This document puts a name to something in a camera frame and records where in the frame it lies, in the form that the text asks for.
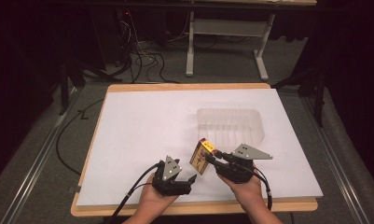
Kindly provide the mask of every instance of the silver triangular bracket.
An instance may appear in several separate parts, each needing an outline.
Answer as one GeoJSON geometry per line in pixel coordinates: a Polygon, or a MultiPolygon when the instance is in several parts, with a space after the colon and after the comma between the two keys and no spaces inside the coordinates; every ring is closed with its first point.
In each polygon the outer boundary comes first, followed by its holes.
{"type": "Polygon", "coordinates": [[[242,158],[245,160],[272,160],[273,157],[268,153],[260,151],[254,147],[246,144],[239,145],[233,152],[234,157],[242,158]]]}
{"type": "Polygon", "coordinates": [[[162,180],[166,181],[181,172],[182,168],[170,156],[166,157],[162,180]]]}

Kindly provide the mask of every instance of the dark background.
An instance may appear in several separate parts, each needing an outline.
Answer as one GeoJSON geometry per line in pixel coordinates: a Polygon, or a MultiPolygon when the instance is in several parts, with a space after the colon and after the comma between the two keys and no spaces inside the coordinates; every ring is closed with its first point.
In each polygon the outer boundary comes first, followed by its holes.
{"type": "MultiPolygon", "coordinates": [[[[326,70],[326,86],[374,176],[374,4],[333,0],[319,1],[318,7],[349,7],[351,13],[326,14],[320,20],[316,15],[279,14],[270,39],[310,37],[295,73],[314,66],[328,43],[339,40],[326,70]]],[[[144,31],[141,35],[161,45],[165,32],[178,34],[186,17],[181,12],[148,10],[134,10],[132,15],[136,27],[144,31]]],[[[210,16],[235,18],[231,13],[210,16]]],[[[95,67],[104,66],[99,42],[86,10],[53,10],[37,0],[0,2],[0,174],[36,118],[52,103],[64,58],[74,55],[95,67]]]]}

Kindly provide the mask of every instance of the desk frame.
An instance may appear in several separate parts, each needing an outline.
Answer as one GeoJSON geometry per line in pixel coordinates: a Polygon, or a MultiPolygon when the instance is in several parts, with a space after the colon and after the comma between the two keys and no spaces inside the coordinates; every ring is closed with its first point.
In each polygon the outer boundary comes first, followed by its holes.
{"type": "MultiPolygon", "coordinates": [[[[265,83],[229,83],[229,84],[120,84],[112,85],[107,92],[119,91],[193,91],[193,90],[240,90],[240,89],[269,89],[265,83]]],[[[82,186],[88,162],[90,149],[85,160],[82,175],[78,185],[82,186]]],[[[117,209],[117,205],[77,206],[76,202],[79,193],[77,192],[71,206],[71,214],[75,217],[110,217],[117,209]]],[[[273,199],[273,212],[307,212],[314,211],[318,207],[313,197],[294,199],[273,199]]],[[[125,205],[119,212],[119,216],[131,216],[134,214],[136,205],[125,205]]],[[[181,215],[212,215],[212,214],[240,214],[244,213],[237,201],[229,202],[201,202],[201,203],[174,203],[164,213],[164,216],[181,215]]]]}

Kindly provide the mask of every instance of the table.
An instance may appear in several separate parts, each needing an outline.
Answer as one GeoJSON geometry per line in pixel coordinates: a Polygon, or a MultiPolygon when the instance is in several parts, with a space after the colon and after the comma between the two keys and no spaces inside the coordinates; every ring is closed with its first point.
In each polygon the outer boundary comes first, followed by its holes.
{"type": "MultiPolygon", "coordinates": [[[[265,1],[265,0],[197,0],[194,2],[210,3],[237,3],[237,4],[275,4],[292,6],[315,6],[316,0],[292,0],[292,1],[265,1]]],[[[187,77],[193,76],[194,61],[194,34],[202,35],[236,35],[236,36],[254,36],[260,37],[258,49],[254,50],[254,57],[258,67],[260,78],[263,81],[269,79],[265,64],[262,60],[262,54],[266,47],[271,27],[273,25],[275,14],[271,13],[266,21],[225,21],[225,20],[206,20],[195,19],[195,13],[189,15],[189,44],[187,50],[187,77]]]]}
{"type": "MultiPolygon", "coordinates": [[[[110,92],[128,92],[128,91],[198,91],[198,90],[248,90],[248,89],[269,89],[270,86],[264,83],[233,83],[233,84],[158,84],[158,85],[113,85],[108,88],[110,92]]],[[[95,139],[98,132],[98,125],[93,136],[95,139]]],[[[92,152],[90,146],[85,165],[80,177],[79,186],[82,186],[86,177],[87,167],[90,162],[92,152]]],[[[77,192],[72,203],[71,213],[76,217],[107,217],[111,216],[116,205],[92,205],[78,206],[77,200],[79,193],[77,192]]],[[[119,213],[120,216],[130,216],[134,213],[136,205],[126,205],[119,213]]],[[[317,201],[313,197],[294,198],[294,199],[273,199],[273,212],[289,212],[289,211],[313,211],[317,208],[317,201]]],[[[242,208],[236,201],[227,202],[189,202],[174,203],[163,215],[199,215],[199,214],[237,214],[243,213],[242,208]]]]}

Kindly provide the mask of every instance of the gray floor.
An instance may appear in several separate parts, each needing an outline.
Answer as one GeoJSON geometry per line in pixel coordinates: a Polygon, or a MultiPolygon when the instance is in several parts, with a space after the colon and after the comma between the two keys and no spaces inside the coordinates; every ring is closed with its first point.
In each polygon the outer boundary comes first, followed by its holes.
{"type": "MultiPolygon", "coordinates": [[[[198,41],[194,77],[185,77],[187,52],[184,42],[168,44],[167,48],[149,47],[143,43],[141,48],[146,56],[142,57],[148,64],[152,62],[148,59],[149,52],[160,53],[165,62],[162,75],[181,83],[261,82],[252,56],[251,46],[256,45],[256,40],[248,39],[240,43],[230,43],[240,38],[226,40],[219,41],[209,49],[206,47],[211,46],[212,42],[207,39],[198,41]]],[[[304,43],[286,43],[284,39],[268,43],[264,62],[270,84],[290,75],[304,43]]],[[[108,67],[109,71],[114,69],[111,64],[108,67]]],[[[161,81],[160,66],[150,69],[148,74],[146,69],[147,66],[143,68],[137,82],[161,81]]],[[[132,70],[136,75],[138,66],[134,65],[132,70]]],[[[119,77],[125,83],[132,80],[129,71],[119,77]]],[[[102,221],[99,217],[81,218],[70,214],[74,197],[70,188],[77,184],[79,176],[60,163],[55,153],[56,142],[48,141],[49,136],[57,136],[59,132],[56,131],[71,120],[77,110],[104,97],[109,83],[88,78],[87,81],[84,89],[73,91],[72,107],[66,116],[58,115],[59,91],[54,93],[55,102],[37,119],[0,176],[0,223],[98,224],[102,221]],[[38,164],[36,158],[42,159],[42,162],[38,164]],[[29,172],[35,172],[37,178],[26,178],[29,172]]],[[[298,97],[296,88],[283,88],[279,90],[279,95],[324,197],[318,199],[316,211],[295,213],[295,223],[374,223],[374,182],[344,131],[330,96],[326,92],[324,128],[319,128],[312,119],[311,99],[298,97]]],[[[101,105],[99,103],[86,111],[85,117],[88,119],[74,120],[59,141],[62,157],[78,171],[82,170],[101,105]]],[[[276,215],[284,223],[291,223],[289,214],[276,215]]]]}

